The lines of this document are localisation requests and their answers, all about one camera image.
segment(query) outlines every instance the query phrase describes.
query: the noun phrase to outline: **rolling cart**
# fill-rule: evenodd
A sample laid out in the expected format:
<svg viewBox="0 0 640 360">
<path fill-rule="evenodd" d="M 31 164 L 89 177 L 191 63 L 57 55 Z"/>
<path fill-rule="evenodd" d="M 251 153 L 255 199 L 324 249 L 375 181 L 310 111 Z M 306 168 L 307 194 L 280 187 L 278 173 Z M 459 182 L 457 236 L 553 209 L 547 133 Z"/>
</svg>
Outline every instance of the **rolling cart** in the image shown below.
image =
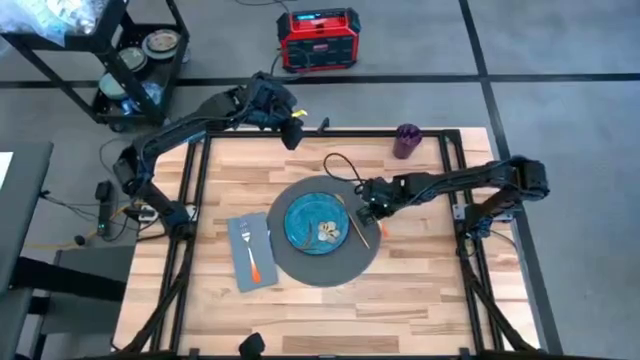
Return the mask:
<svg viewBox="0 0 640 360">
<path fill-rule="evenodd" d="M 94 31 L 91 34 L 67 33 L 64 47 L 31 32 L 10 32 L 0 35 L 53 84 L 67 94 L 95 122 L 107 124 L 111 130 L 116 132 L 121 132 L 126 127 L 134 125 L 162 126 L 189 42 L 189 32 L 175 1 L 165 1 L 175 19 L 175 24 L 136 24 L 127 13 L 127 1 L 109 0 L 102 14 L 98 17 Z M 114 47 L 111 44 L 111 39 L 118 25 L 122 26 L 123 31 Z M 175 55 L 168 61 L 156 62 L 149 59 L 144 74 L 134 74 L 126 66 L 118 52 L 131 46 L 140 47 L 147 35 L 160 29 L 169 29 L 180 34 Z M 102 62 L 106 72 L 113 75 L 113 78 L 126 91 L 128 97 L 140 111 L 127 114 L 120 106 L 120 101 L 109 99 L 100 90 L 93 98 L 93 102 L 87 104 L 67 82 L 62 80 L 34 53 L 34 50 L 93 53 Z M 156 105 L 147 95 L 141 84 L 143 80 L 153 81 L 163 88 L 159 104 Z"/>
</svg>

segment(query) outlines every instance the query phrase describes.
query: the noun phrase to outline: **purple cup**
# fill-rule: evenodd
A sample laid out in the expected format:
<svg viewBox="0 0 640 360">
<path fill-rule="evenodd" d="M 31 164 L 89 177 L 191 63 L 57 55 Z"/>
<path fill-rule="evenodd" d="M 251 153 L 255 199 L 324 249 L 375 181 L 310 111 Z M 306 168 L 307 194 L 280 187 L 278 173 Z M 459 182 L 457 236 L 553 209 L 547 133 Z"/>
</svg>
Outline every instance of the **purple cup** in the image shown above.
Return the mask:
<svg viewBox="0 0 640 360">
<path fill-rule="evenodd" d="M 393 143 L 393 156 L 406 159 L 422 141 L 420 128 L 413 124 L 403 124 L 396 129 L 396 140 Z"/>
</svg>

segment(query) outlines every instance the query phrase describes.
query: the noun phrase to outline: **gray floor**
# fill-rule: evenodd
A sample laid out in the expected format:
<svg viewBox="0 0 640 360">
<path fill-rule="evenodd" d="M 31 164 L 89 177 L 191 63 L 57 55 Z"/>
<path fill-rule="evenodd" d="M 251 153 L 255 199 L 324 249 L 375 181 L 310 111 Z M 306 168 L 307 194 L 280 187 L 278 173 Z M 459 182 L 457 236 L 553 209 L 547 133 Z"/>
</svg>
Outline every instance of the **gray floor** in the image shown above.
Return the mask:
<svg viewBox="0 0 640 360">
<path fill-rule="evenodd" d="M 640 3 L 635 0 L 470 2 L 490 73 L 640 71 Z M 231 0 L 180 0 L 178 5 L 193 34 L 193 60 L 183 77 L 248 76 L 268 68 L 278 45 L 274 21 L 281 8 L 241 7 Z M 289 6 L 353 6 L 360 12 L 361 61 L 349 73 L 475 72 L 457 1 L 300 0 Z M 168 17 L 157 0 L 132 0 L 130 9 L 134 20 Z M 88 56 L 43 57 L 65 79 L 96 79 L 102 72 Z M 14 51 L 0 59 L 0 81 L 35 79 L 42 76 Z M 178 89 L 173 115 L 192 111 L 218 90 Z M 330 116 L 334 126 L 407 121 L 489 126 L 477 84 L 299 85 L 291 90 L 310 112 L 310 124 Z M 494 90 L 512 152 L 547 165 L 552 193 L 528 211 L 565 351 L 637 358 L 640 229 L 632 217 L 640 197 L 640 165 L 633 157 L 640 83 L 494 84 Z M 82 93 L 90 98 L 92 90 Z M 97 161 L 98 148 L 114 136 L 58 90 L 0 90 L 0 137 L 55 143 L 46 187 L 60 199 L 93 201 L 95 183 L 108 176 Z M 121 146 L 107 149 L 107 162 Z M 90 228 L 72 213 L 41 202 L 27 242 L 67 243 Z M 131 241 L 128 234 L 115 245 Z M 51 251 L 25 252 L 53 257 Z M 30 342 L 28 330 L 22 351 Z M 109 337 L 102 330 L 52 337 L 45 359 L 105 352 Z"/>
</svg>

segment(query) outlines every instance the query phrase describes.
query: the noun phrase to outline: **portable power station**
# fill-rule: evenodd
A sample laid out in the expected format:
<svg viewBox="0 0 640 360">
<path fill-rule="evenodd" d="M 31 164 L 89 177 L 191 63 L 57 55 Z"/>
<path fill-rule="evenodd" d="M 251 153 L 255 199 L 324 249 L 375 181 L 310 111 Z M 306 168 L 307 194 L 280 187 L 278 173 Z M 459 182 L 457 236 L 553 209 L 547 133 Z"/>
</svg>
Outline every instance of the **portable power station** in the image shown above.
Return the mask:
<svg viewBox="0 0 640 360">
<path fill-rule="evenodd" d="M 361 27 L 352 8 L 285 13 L 277 23 L 286 71 L 346 69 L 356 63 Z"/>
</svg>

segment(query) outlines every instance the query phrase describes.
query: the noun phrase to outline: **wooden table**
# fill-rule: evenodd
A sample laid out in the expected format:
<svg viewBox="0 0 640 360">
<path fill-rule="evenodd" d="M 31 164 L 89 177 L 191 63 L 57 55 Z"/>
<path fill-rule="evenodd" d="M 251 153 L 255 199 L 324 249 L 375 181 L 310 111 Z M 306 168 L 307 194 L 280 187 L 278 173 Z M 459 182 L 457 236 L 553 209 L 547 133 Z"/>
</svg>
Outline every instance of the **wooden table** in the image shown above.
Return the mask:
<svg viewBox="0 0 640 360">
<path fill-rule="evenodd" d="M 460 131 L 468 166 L 493 159 L 484 128 Z M 277 138 L 214 139 L 179 352 L 186 354 L 197 347 L 203 355 L 236 355 L 238 345 L 253 332 L 262 334 L 266 355 L 442 355 L 457 354 L 461 347 L 473 351 L 446 196 L 385 219 L 389 237 L 382 240 L 371 266 L 354 281 L 317 288 L 279 270 L 276 286 L 245 294 L 236 287 L 226 219 L 267 212 L 287 186 L 323 174 L 326 154 L 346 155 L 363 178 L 443 171 L 436 139 L 425 138 L 408 160 L 391 155 L 392 143 L 390 138 L 309 138 L 290 152 Z M 154 183 L 170 198 L 178 196 L 185 153 L 182 146 L 158 160 Z M 194 165 L 192 179 L 198 168 Z M 337 175 L 352 175 L 338 160 L 331 169 Z M 485 200 L 492 192 L 474 191 L 475 201 Z M 493 229 L 512 238 L 508 225 Z M 149 229 L 142 236 L 158 231 Z M 499 307 L 525 340 L 537 346 L 514 246 L 498 236 L 485 239 L 484 244 Z M 126 345 L 156 306 L 167 248 L 167 239 L 137 245 L 116 346 Z M 486 313 L 478 304 L 490 348 Z M 168 347 L 173 311 L 169 314 L 162 348 Z"/>
</svg>

